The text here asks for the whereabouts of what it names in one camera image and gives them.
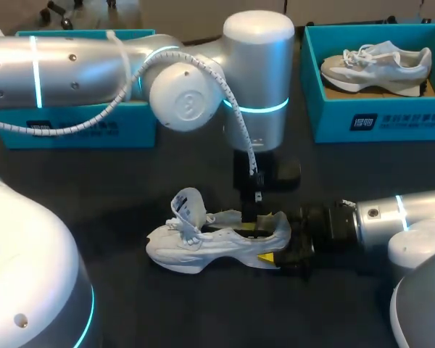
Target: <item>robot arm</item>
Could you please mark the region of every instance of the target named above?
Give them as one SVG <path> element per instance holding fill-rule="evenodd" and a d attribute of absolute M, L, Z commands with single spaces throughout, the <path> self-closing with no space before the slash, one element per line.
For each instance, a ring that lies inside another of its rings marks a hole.
<path fill-rule="evenodd" d="M 224 92 L 228 89 L 239 101 L 256 151 L 272 150 L 283 138 L 293 45 L 291 20 L 267 11 L 235 14 L 226 20 L 222 38 L 192 47 L 166 35 L 122 44 L 83 38 L 3 37 L 0 109 L 147 100 L 163 125 L 190 131 L 204 125 L 224 97 L 227 138 L 234 148 L 247 151 L 241 125 L 233 115 L 235 105 Z M 209 67 L 208 72 L 201 63 Z"/>

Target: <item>grey sneaker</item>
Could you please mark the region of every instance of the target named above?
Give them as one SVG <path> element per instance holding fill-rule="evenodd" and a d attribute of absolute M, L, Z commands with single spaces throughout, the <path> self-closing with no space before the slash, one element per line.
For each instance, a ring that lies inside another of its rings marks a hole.
<path fill-rule="evenodd" d="M 327 58 L 320 72 L 336 87 L 358 92 L 379 86 L 402 96 L 420 96 L 420 84 L 430 73 L 430 49 L 403 51 L 390 41 L 363 45 L 358 51 L 344 50 L 342 56 Z"/>

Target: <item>floor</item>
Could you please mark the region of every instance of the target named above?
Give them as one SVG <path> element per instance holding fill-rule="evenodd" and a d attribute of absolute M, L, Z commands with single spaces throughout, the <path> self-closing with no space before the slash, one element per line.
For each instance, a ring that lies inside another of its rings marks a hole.
<path fill-rule="evenodd" d="M 61 30 L 61 17 L 51 13 L 51 24 L 42 26 L 39 12 L 48 0 L 7 0 L 0 2 L 0 28 L 7 35 L 19 30 Z M 67 10 L 74 29 L 135 29 L 142 28 L 140 0 L 117 0 L 117 9 L 109 9 L 105 0 L 85 0 L 81 9 L 73 10 L 73 0 L 54 0 Z"/>

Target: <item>shoe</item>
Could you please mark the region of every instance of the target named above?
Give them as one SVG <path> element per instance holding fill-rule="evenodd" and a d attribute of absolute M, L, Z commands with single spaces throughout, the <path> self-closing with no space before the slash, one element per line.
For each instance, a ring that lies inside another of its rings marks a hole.
<path fill-rule="evenodd" d="M 257 225 L 270 227 L 266 238 L 245 238 L 241 213 L 235 210 L 207 214 L 202 195 L 195 188 L 181 190 L 171 201 L 175 218 L 148 235 L 146 253 L 158 265 L 180 273 L 201 272 L 213 260 L 233 257 L 246 266 L 277 269 L 258 259 L 259 254 L 284 249 L 291 236 L 287 217 L 282 212 L 258 217 Z M 202 233 L 202 229 L 213 232 Z"/>
<path fill-rule="evenodd" d="M 420 84 L 426 81 L 432 66 L 428 48 L 403 51 L 391 41 L 363 45 L 359 51 L 343 51 L 343 56 L 327 58 L 320 71 L 336 87 L 358 92 L 379 86 L 402 96 L 420 96 Z"/>

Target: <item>blue box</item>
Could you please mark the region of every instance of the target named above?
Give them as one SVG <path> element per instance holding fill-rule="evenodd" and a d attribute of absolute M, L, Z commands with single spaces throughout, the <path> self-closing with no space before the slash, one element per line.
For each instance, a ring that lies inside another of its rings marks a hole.
<path fill-rule="evenodd" d="M 121 40 L 142 38 L 154 30 L 115 30 Z M 61 30 L 19 32 L 17 36 L 63 36 L 106 40 L 105 30 Z M 108 104 L 0 111 L 0 122 L 22 127 L 63 128 L 99 114 Z M 97 149 L 148 148 L 155 143 L 157 119 L 146 102 L 120 103 L 92 128 L 66 136 L 39 137 L 0 130 L 8 149 Z"/>
<path fill-rule="evenodd" d="M 316 143 L 435 140 L 435 96 L 329 99 L 319 67 L 344 49 L 390 40 L 409 51 L 432 51 L 429 77 L 435 93 L 435 24 L 327 25 L 306 27 L 301 52 L 301 82 Z M 356 120 L 368 127 L 356 128 Z"/>

